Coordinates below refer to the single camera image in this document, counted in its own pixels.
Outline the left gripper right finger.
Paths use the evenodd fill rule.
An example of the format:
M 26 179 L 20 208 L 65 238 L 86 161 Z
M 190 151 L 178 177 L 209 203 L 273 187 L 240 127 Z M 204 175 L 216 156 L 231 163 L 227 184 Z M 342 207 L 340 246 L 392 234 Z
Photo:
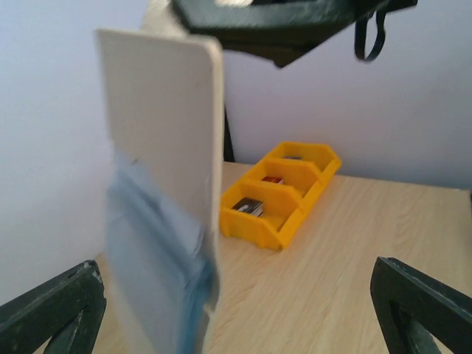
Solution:
M 393 257 L 378 257 L 370 294 L 390 353 L 471 352 L 471 298 Z

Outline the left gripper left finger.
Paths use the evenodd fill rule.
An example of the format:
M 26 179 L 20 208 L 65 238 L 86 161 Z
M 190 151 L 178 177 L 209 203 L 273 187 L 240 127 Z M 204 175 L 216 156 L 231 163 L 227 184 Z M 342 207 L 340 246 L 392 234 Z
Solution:
M 99 266 L 86 260 L 1 306 L 1 352 L 91 353 L 106 304 Z

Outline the white card holder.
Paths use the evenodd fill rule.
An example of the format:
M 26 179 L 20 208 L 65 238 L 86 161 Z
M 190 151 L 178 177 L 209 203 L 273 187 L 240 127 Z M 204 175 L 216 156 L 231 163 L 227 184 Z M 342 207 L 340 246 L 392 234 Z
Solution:
M 132 353 L 206 353 L 221 288 L 221 46 L 96 36 L 114 146 L 106 259 L 122 329 Z

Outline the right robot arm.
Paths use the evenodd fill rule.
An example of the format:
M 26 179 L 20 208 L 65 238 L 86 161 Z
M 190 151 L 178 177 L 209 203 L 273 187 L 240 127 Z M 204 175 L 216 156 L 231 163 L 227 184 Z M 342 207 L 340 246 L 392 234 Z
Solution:
M 411 0 L 318 0 L 252 1 L 239 7 L 175 0 L 171 9 L 189 33 L 212 36 L 225 50 L 271 60 L 283 68 L 350 25 L 355 27 L 355 56 L 372 62 L 386 40 L 386 15 L 416 5 Z

